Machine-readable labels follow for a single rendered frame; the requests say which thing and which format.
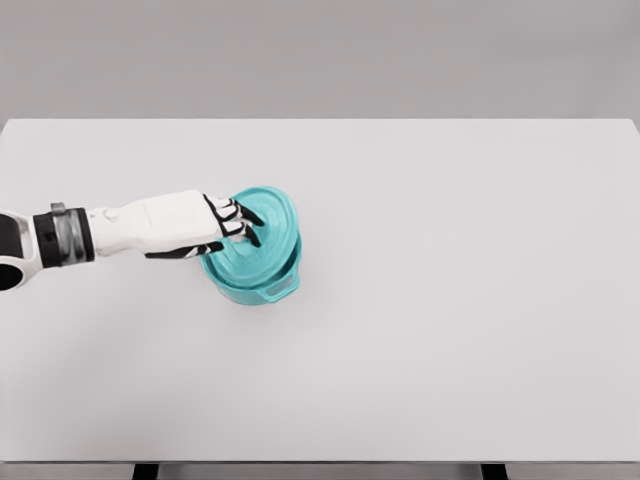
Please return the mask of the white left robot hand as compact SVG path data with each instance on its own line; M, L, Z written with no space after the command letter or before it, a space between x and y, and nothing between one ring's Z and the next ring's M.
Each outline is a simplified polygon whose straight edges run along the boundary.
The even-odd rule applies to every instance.
M234 198L189 190L146 199L142 208L145 219L137 222L135 240L149 259L215 254L226 240L261 246L256 229L265 221Z

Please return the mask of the teal pot lid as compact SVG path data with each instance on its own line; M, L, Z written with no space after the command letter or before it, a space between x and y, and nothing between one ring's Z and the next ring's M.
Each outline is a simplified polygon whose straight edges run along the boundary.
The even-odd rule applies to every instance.
M234 199L263 220L254 228L261 245L225 238L221 251L200 257L201 265L217 285L246 291L267 287L285 271L300 238L297 210L285 192L269 186L243 190Z

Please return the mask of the teal pot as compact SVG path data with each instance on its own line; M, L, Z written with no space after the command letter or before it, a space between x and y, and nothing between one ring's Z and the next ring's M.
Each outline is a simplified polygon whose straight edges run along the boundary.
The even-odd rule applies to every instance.
M206 276L228 300L259 306L277 303L299 287L301 258L298 235L284 248L273 240L260 248L248 242L228 242L222 251L203 255L200 262Z

